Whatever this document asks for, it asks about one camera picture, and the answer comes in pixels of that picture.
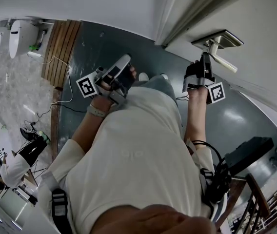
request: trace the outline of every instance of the dark floor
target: dark floor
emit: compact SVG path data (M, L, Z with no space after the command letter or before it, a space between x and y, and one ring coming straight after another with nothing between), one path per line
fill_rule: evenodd
M76 110L86 110L90 99L82 97L76 80L99 66L110 67L125 53L132 55L131 63L138 73L146 72L150 77L166 73L171 80L176 96L181 96L183 77L189 61L164 51L161 47L155 46L151 40L138 35L100 24L84 22L80 27L73 58L70 61L70 78L74 97L72 102L66 105ZM231 90L226 82L223 85L226 99L209 105L207 109L207 142L219 150L222 156L233 151L242 142L253 136L272 137L276 147L277 128L275 125L244 96ZM69 98L70 88L67 81L62 100ZM182 123L185 125L187 102L178 102L178 106ZM61 108L59 150L72 136L83 117L83 113ZM268 162L270 153L258 161L261 166L252 165L246 171L253 173L260 187L275 172Z

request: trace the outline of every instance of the wristwatch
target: wristwatch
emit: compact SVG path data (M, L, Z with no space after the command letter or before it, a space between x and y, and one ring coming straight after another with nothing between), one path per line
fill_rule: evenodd
M98 117L101 117L101 118L105 118L108 115L107 113L96 109L92 105L88 106L87 112L90 113L90 114L93 114L94 116L98 116Z

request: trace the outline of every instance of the white sneaker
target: white sneaker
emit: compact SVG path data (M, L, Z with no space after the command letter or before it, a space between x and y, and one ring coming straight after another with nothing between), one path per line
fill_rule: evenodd
M169 78L168 78L168 76L166 75L166 74L164 74L164 73L162 73L162 74L160 74L163 78L165 78L166 80L168 80Z
M149 77L146 73L140 73L138 76L139 81L149 81Z

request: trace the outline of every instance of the white t-shirt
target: white t-shirt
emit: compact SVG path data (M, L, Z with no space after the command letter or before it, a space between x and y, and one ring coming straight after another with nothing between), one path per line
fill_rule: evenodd
M210 149L197 154L202 167L214 171ZM189 216L210 215L201 202L199 170L182 140L177 105L154 89L131 88L124 106L103 121L89 152L84 155L69 140L49 170L57 181L68 173L66 190L79 234L89 233L101 214L120 205L164 204ZM46 188L42 194L39 204L48 211L51 194Z
M17 154L10 164L2 164L0 174L3 182L10 188L17 188L22 176L30 169L27 161Z

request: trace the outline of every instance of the shoe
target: shoe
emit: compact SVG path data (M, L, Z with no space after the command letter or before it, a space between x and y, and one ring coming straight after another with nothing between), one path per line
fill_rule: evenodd
M139 81L149 81L149 77L146 73L140 73L138 76Z
M273 163L274 160L275 160L275 157L270 157L270 163L271 163L271 165L273 165L273 166L274 166L274 163Z
M28 141L33 141L38 137L37 133L28 132L25 128L20 128L20 133Z
M43 139L46 142L46 144L50 144L51 143L50 138L44 132L39 131L38 134L43 137Z
M162 74L160 74L163 78L165 78L165 80L168 80L169 78L168 78L168 76L166 75L166 74L164 74L164 73L162 73Z

